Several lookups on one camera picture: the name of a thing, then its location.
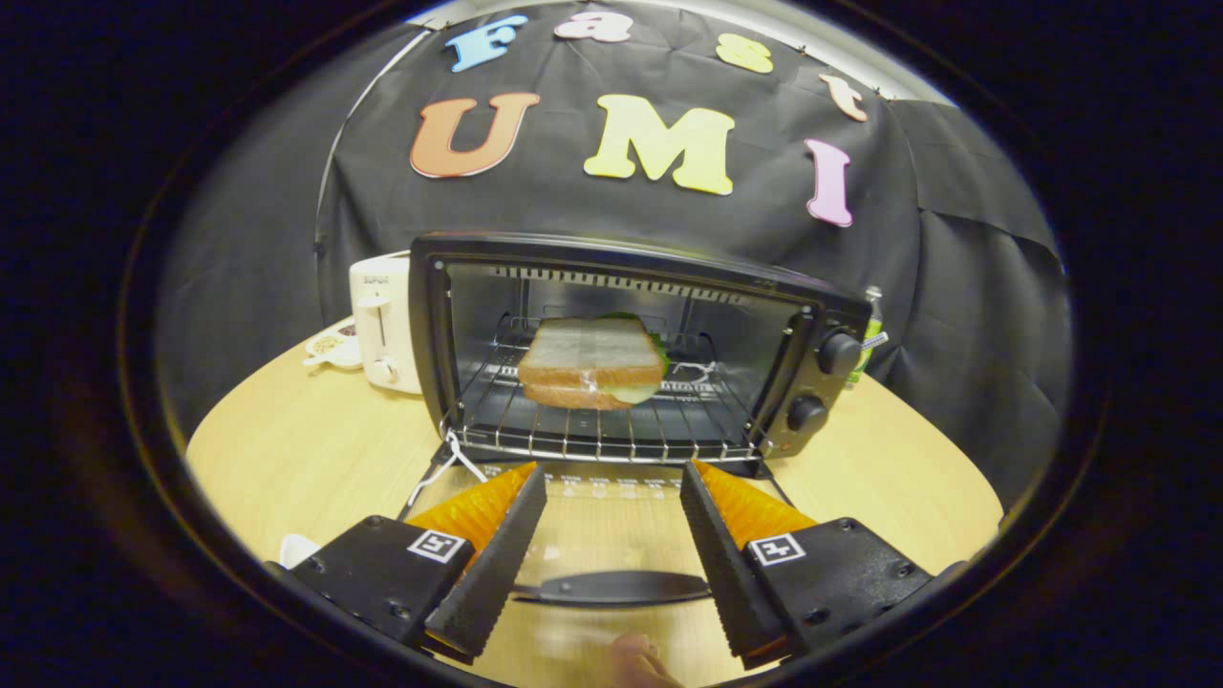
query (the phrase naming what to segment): green bottle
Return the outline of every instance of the green bottle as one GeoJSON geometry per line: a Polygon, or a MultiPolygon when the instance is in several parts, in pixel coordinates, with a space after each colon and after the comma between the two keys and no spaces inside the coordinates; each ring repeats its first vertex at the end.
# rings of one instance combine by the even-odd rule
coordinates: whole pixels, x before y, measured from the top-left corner
{"type": "MultiPolygon", "coordinates": [[[[871,319],[866,323],[866,334],[862,336],[862,341],[874,336],[883,329],[883,307],[879,304],[879,298],[882,297],[883,291],[878,286],[872,284],[866,287],[866,299],[871,302],[871,319]]],[[[862,352],[862,357],[857,360],[857,368],[845,379],[845,390],[852,390],[854,385],[862,379],[862,371],[866,370],[866,362],[871,360],[871,352],[873,349],[862,352]]]]}

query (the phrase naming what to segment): oven rack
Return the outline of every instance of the oven rack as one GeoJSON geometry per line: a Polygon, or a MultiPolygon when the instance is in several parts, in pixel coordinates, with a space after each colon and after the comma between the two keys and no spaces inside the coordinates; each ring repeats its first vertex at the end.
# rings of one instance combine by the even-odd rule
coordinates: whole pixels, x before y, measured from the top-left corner
{"type": "Polygon", "coordinates": [[[438,424],[464,447],[533,459],[627,464],[745,462],[774,444],[719,370],[706,334],[660,332],[673,358],[662,389],[625,411],[560,409],[526,398],[517,364],[539,318],[501,318],[489,351],[438,424]]]}

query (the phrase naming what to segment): letter m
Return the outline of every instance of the letter m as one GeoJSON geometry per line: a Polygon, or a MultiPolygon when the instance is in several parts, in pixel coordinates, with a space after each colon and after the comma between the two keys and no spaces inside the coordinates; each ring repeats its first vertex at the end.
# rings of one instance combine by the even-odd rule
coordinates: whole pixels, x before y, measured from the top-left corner
{"type": "Polygon", "coordinates": [[[629,143],[632,143],[651,180],[662,178],[675,158],[684,153],[684,164],[671,175],[675,183],[720,196],[734,188],[726,176],[726,134],[735,128],[734,119],[693,108],[668,128],[645,98],[603,95],[598,104],[608,111],[608,119],[599,152],[583,165],[587,174],[632,176],[637,169],[629,159],[629,143]]]}

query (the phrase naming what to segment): black knob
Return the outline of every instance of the black knob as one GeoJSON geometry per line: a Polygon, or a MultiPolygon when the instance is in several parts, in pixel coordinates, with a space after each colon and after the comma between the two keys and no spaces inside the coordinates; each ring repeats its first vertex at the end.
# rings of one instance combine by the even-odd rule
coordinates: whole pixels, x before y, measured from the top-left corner
{"type": "Polygon", "coordinates": [[[819,397],[799,397],[790,404],[785,423],[794,433],[810,435],[828,423],[828,409],[819,397]]]}
{"type": "Polygon", "coordinates": [[[844,331],[829,334],[821,343],[819,354],[816,357],[819,370],[837,378],[845,378],[852,373],[860,358],[862,358],[862,343],[844,331]]]}

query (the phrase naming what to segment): sandwich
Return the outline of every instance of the sandwich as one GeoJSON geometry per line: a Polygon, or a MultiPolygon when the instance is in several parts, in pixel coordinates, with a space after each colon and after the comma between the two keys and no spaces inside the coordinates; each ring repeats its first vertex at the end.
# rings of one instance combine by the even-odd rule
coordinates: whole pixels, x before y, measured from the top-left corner
{"type": "Polygon", "coordinates": [[[548,318],[519,363],[522,392],[563,409],[627,409],[663,385],[665,354],[636,315],[548,318]]]}

